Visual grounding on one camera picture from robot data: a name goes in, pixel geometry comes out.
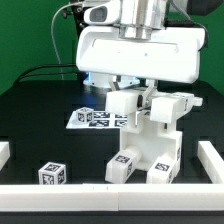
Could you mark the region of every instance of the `white robot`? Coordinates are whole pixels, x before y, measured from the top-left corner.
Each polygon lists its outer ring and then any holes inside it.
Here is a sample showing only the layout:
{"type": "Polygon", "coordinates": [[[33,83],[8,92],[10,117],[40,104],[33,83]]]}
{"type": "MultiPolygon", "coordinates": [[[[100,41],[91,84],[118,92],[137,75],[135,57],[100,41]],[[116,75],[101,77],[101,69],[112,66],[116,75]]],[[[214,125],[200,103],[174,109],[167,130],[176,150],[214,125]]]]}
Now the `white robot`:
{"type": "MultiPolygon", "coordinates": [[[[180,2],[186,6],[186,0],[180,2]]],[[[193,94],[157,90],[157,80],[197,80],[206,40],[206,30],[193,27],[183,10],[191,27],[164,26],[170,3],[181,10],[172,0],[83,2],[89,8],[84,14],[89,26],[79,38],[77,66],[106,74],[112,89],[106,112],[127,115],[127,125],[120,130],[120,150],[107,164],[105,179],[111,183],[125,183],[135,169],[147,171],[147,183],[171,183],[181,160],[177,120],[202,105],[193,94]],[[147,88],[120,90],[116,82],[120,76],[144,78],[147,88]]]]}

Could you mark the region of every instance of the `white plastic part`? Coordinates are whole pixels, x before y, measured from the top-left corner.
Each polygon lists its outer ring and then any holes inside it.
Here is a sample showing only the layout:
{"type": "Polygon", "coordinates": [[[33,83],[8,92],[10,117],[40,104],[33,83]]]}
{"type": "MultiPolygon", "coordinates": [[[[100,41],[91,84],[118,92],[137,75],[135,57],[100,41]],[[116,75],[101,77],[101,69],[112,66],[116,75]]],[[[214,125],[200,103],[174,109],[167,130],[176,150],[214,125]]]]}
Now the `white plastic part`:
{"type": "Polygon", "coordinates": [[[80,36],[81,71],[192,83],[198,78],[205,32],[201,28],[152,31],[151,40],[119,39],[115,27],[89,26],[80,36]]]}
{"type": "Polygon", "coordinates": [[[121,1],[120,0],[111,0],[108,3],[90,8],[85,11],[84,21],[89,25],[109,25],[116,23],[121,16],[121,1]],[[90,14],[93,10],[97,10],[101,7],[105,7],[107,10],[107,16],[103,22],[93,22],[91,21],[90,14]]]}
{"type": "Polygon", "coordinates": [[[143,110],[138,114],[138,123],[142,124],[141,132],[123,127],[120,129],[120,150],[129,145],[136,146],[142,154],[136,169],[148,171],[159,156],[168,153],[176,161],[174,175],[180,169],[182,132],[168,131],[163,123],[150,120],[150,112],[143,110]]]}
{"type": "Polygon", "coordinates": [[[209,141],[198,143],[198,158],[213,184],[224,184],[224,161],[209,141]]]}
{"type": "MultiPolygon", "coordinates": [[[[87,87],[96,87],[100,89],[110,89],[111,86],[108,79],[111,75],[89,72],[88,78],[86,78],[83,84],[87,87]]],[[[124,89],[132,85],[138,85],[140,81],[135,77],[122,76],[121,81],[118,82],[119,88],[124,89]]]]}
{"type": "Polygon", "coordinates": [[[194,105],[200,106],[202,99],[200,101],[199,99],[195,100],[193,94],[180,92],[153,99],[150,119],[168,124],[173,123],[187,114],[194,105]]]}
{"type": "Polygon", "coordinates": [[[0,211],[223,211],[220,184],[1,185],[0,211]]]}
{"type": "Polygon", "coordinates": [[[139,91],[136,90],[109,92],[107,93],[105,111],[118,115],[135,113],[139,94],[139,91]]]}
{"type": "Polygon", "coordinates": [[[105,180],[114,184],[124,184],[134,172],[141,153],[135,146],[119,151],[107,164],[105,180]]]}
{"type": "Polygon", "coordinates": [[[158,157],[150,170],[147,172],[148,184],[168,184],[173,181],[175,174],[173,168],[176,161],[170,158],[158,157]]]}
{"type": "Polygon", "coordinates": [[[0,170],[10,157],[9,142],[0,142],[0,170]]]}

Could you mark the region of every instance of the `white block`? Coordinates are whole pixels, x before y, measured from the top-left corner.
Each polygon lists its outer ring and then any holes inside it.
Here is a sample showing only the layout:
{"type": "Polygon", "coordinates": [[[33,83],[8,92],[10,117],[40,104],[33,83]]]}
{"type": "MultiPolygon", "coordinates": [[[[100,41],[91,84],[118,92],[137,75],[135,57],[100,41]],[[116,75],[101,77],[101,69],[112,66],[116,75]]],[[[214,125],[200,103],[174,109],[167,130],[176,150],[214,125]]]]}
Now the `white block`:
{"type": "Polygon", "coordinates": [[[10,157],[9,142],[0,142],[0,170],[10,157]]]}
{"type": "Polygon", "coordinates": [[[213,184],[224,183],[224,161],[209,141],[198,142],[198,158],[213,184]]]}
{"type": "Polygon", "coordinates": [[[77,121],[82,123],[88,123],[94,120],[94,110],[88,107],[83,107],[76,110],[77,121]]]}
{"type": "Polygon", "coordinates": [[[147,173],[146,183],[148,184],[168,184],[173,181],[175,173],[173,168],[175,161],[169,158],[158,157],[147,173]]]}
{"type": "Polygon", "coordinates": [[[127,115],[137,111],[139,91],[120,90],[107,93],[106,112],[127,115]]]}
{"type": "Polygon", "coordinates": [[[123,184],[134,172],[141,155],[137,150],[121,150],[107,164],[105,180],[114,184],[123,184]]]}
{"type": "Polygon", "coordinates": [[[0,211],[117,211],[108,185],[0,185],[0,211]]]}
{"type": "Polygon", "coordinates": [[[40,184],[64,184],[66,182],[66,166],[64,164],[49,162],[39,171],[40,184]]]}
{"type": "Polygon", "coordinates": [[[194,105],[194,95],[189,93],[173,93],[152,100],[152,121],[171,124],[187,114],[194,105]]]}
{"type": "Polygon", "coordinates": [[[220,184],[111,185],[119,192],[119,211],[223,211],[220,184]]]}

